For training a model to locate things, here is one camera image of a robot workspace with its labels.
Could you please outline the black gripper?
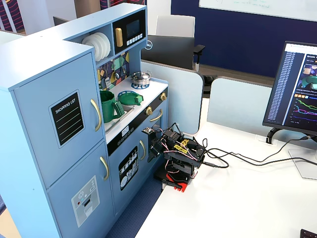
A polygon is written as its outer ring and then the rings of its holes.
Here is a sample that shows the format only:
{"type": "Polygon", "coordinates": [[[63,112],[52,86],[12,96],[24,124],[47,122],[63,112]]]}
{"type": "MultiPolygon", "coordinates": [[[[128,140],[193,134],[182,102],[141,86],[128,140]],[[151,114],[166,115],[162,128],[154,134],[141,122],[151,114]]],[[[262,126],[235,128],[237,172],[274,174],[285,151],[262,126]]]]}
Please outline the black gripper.
{"type": "Polygon", "coordinates": [[[157,137],[155,133],[151,133],[148,135],[148,148],[150,149],[147,159],[148,163],[159,154],[164,152],[165,147],[162,144],[162,139],[164,139],[164,135],[160,137],[157,137]]]}

